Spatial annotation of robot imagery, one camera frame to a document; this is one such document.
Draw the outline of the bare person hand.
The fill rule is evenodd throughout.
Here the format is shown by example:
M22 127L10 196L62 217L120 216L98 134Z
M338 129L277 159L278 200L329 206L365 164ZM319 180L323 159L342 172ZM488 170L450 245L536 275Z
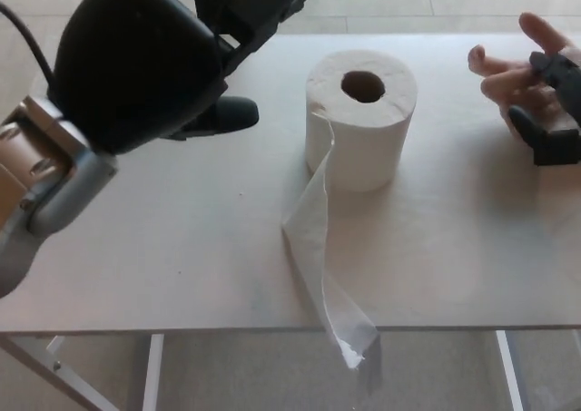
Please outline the bare person hand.
M545 54L562 54L580 64L580 46L560 33L543 17L524 12L518 18L522 32ZM478 44L468 52L468 69L480 76L480 91L497 105L502 119L514 137L517 131L508 116L508 109L520 106L549 131L576 128L556 98L556 91L533 74L527 60L509 61L486 54Z

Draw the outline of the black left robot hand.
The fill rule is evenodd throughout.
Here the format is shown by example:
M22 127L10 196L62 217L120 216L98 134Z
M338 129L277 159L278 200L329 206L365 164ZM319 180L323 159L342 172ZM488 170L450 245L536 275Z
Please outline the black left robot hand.
M67 23L50 99L113 155L157 138L251 128L257 104L226 80L308 0L83 0Z

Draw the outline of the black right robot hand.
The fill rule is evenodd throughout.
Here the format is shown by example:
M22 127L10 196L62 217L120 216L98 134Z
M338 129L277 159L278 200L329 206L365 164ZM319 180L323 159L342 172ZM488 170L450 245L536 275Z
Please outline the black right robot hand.
M560 107L577 124L576 128L546 130L522 107L512 105L509 119L524 143L533 151L536 166L580 163L580 67L562 54L533 52L532 71L556 91Z

